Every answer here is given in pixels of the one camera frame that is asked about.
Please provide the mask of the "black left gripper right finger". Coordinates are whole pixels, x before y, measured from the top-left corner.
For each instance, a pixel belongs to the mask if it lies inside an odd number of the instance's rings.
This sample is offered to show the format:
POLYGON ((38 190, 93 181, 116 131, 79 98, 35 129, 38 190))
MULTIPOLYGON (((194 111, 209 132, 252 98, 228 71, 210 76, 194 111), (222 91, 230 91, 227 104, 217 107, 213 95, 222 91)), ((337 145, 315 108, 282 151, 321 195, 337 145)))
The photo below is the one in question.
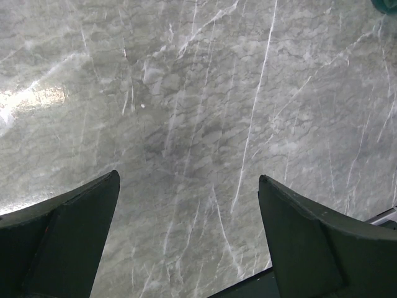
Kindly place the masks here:
POLYGON ((396 230, 353 219, 266 175, 258 200, 282 297, 396 296, 396 230))

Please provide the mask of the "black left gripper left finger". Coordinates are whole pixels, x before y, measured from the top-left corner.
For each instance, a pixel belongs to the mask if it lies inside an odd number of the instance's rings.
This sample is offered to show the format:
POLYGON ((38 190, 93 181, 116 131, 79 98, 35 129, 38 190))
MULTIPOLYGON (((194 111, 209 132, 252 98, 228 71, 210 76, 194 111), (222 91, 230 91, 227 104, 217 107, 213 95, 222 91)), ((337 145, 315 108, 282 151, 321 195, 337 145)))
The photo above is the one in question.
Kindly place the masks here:
POLYGON ((1 216, 1 297, 89 297, 120 192, 113 170, 1 216))

